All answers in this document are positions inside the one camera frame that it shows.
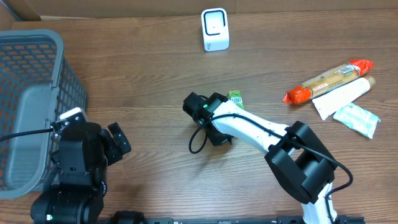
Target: wooden table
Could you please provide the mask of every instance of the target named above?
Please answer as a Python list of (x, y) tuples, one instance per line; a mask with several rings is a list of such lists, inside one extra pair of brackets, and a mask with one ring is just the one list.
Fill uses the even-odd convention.
[[(65, 56), (90, 97), (88, 115), (117, 121), (132, 152), (108, 169), (101, 218), (117, 210), (148, 217), (264, 218), (300, 215), (263, 155), (233, 146), (188, 151), (196, 126), (182, 111), (191, 91), (241, 90), (245, 109), (284, 124), (310, 125), (354, 184), (333, 195), (339, 214), (397, 223), (398, 10), (229, 15), (228, 50), (205, 53), (200, 16), (17, 22), (14, 29), (59, 32)], [(378, 115), (374, 139), (322, 121), (312, 103), (282, 104), (286, 90), (353, 58), (374, 61), (377, 85), (355, 103)], [(203, 134), (196, 140), (201, 144)], [(335, 186), (348, 180), (336, 171)], [(0, 200), (0, 221), (30, 223), (39, 196)]]

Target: orange wrapper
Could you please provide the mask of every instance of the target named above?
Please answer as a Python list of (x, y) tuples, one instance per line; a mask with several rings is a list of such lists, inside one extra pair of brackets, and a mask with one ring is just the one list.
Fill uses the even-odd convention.
[(303, 103), (345, 85), (366, 74), (373, 66), (369, 60), (352, 60), (306, 81), (288, 91), (284, 103)]

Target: wire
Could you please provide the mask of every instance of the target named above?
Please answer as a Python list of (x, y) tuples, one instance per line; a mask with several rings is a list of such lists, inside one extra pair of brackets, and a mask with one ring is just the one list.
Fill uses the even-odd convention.
[(35, 130), (35, 131), (25, 131), (23, 133), (15, 133), (15, 134), (9, 134), (7, 136), (1, 137), (0, 142), (5, 141), (7, 139), (15, 138), (15, 137), (21, 137), (21, 136), (26, 136), (26, 135), (31, 135), (31, 134), (41, 134), (41, 133), (49, 133), (52, 132), (54, 128), (48, 128), (48, 129), (41, 129), (41, 130)]
[[(257, 126), (258, 128), (260, 128), (261, 130), (263, 130), (263, 131), (265, 131), (265, 132), (267, 132), (267, 133), (269, 133), (269, 134), (271, 134), (271, 135), (273, 135), (273, 136), (275, 136), (275, 137), (277, 137), (277, 138), (280, 138), (280, 139), (284, 138), (284, 137), (281, 136), (280, 134), (277, 134), (277, 133), (271, 131), (270, 129), (267, 129), (267, 128), (265, 128), (264, 126), (262, 126), (261, 124), (259, 124), (259, 123), (255, 122), (255, 121), (253, 121), (252, 119), (247, 118), (247, 117), (245, 117), (245, 116), (242, 116), (242, 115), (240, 115), (240, 114), (222, 114), (222, 115), (219, 115), (219, 116), (215, 116), (215, 117), (213, 117), (213, 118), (210, 118), (209, 120), (205, 121), (203, 124), (201, 124), (201, 125), (196, 129), (196, 131), (192, 134), (191, 139), (189, 140), (189, 145), (188, 145), (189, 151), (190, 151), (192, 154), (196, 154), (196, 153), (200, 152), (200, 151), (203, 149), (203, 147), (205, 146), (205, 143), (206, 143), (206, 140), (207, 140), (207, 134), (206, 134), (205, 142), (203, 143), (203, 145), (201, 146), (201, 148), (199, 148), (199, 150), (197, 150), (197, 151), (195, 151), (195, 152), (192, 151), (192, 141), (193, 141), (193, 139), (195, 138), (195, 136), (198, 134), (198, 132), (199, 132), (201, 129), (203, 129), (206, 125), (210, 124), (212, 121), (214, 121), (214, 120), (216, 120), (216, 119), (227, 118), (227, 117), (233, 117), (233, 118), (241, 118), (241, 119), (244, 119), (244, 120), (249, 121), (250, 123), (254, 124), (255, 126)], [(293, 140), (291, 140), (291, 139), (286, 139), (286, 141), (289, 142), (289, 143), (291, 143), (291, 144), (292, 144), (295, 148), (297, 148), (297, 149), (304, 149), (304, 150), (307, 150), (307, 151), (309, 151), (309, 152), (311, 152), (311, 153), (313, 153), (313, 154), (316, 154), (316, 155), (318, 155), (318, 156), (320, 156), (320, 157), (326, 159), (327, 161), (331, 162), (332, 164), (334, 164), (334, 165), (336, 165), (336, 166), (342, 168), (342, 169), (347, 173), (347, 175), (348, 175), (348, 177), (349, 177), (349, 181), (348, 181), (347, 183), (345, 183), (345, 184), (343, 184), (343, 185), (341, 185), (341, 186), (339, 186), (339, 187), (337, 187), (337, 188), (335, 188), (335, 189), (329, 191), (329, 192), (325, 195), (325, 202), (326, 202), (326, 208), (327, 208), (327, 210), (328, 210), (329, 219), (330, 219), (331, 223), (334, 223), (333, 218), (332, 218), (332, 216), (331, 216), (331, 212), (330, 212), (330, 207), (329, 207), (328, 200), (330, 199), (330, 195), (331, 195), (331, 194), (333, 194), (333, 193), (335, 193), (335, 192), (337, 192), (337, 191), (339, 191), (339, 190), (343, 190), (343, 189), (347, 188), (348, 186), (350, 186), (350, 185), (353, 183), (353, 181), (354, 181), (353, 174), (351, 173), (351, 171), (349, 171), (349, 169), (348, 169), (347, 167), (345, 167), (343, 164), (339, 163), (339, 162), (336, 161), (335, 159), (329, 158), (328, 156), (326, 156), (326, 155), (324, 155), (324, 154), (322, 154), (322, 153), (320, 153), (320, 152), (317, 152), (317, 151), (315, 151), (315, 150), (313, 150), (313, 149), (311, 149), (311, 148), (309, 148), (309, 147), (307, 147), (307, 146), (304, 146), (304, 145), (302, 145), (302, 144), (300, 144), (300, 143), (298, 143), (298, 142), (296, 142), (296, 141), (293, 141)]]

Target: wall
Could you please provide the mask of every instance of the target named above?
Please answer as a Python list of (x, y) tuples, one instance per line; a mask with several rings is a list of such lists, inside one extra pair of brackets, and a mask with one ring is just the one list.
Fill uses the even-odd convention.
[(397, 0), (6, 0), (29, 20), (59, 17), (134, 17), (200, 14), (223, 7), (228, 13), (398, 8)]
[(14, 16), (0, 3), (0, 30), (11, 29), (12, 23), (15, 21)]

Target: plastic basket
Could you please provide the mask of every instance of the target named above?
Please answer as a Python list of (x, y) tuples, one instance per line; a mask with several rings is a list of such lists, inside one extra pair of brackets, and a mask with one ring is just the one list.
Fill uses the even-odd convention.
[[(86, 109), (83, 85), (52, 30), (0, 32), (0, 135), (49, 128), (74, 107)], [(0, 198), (41, 190), (56, 151), (52, 133), (0, 142)]]

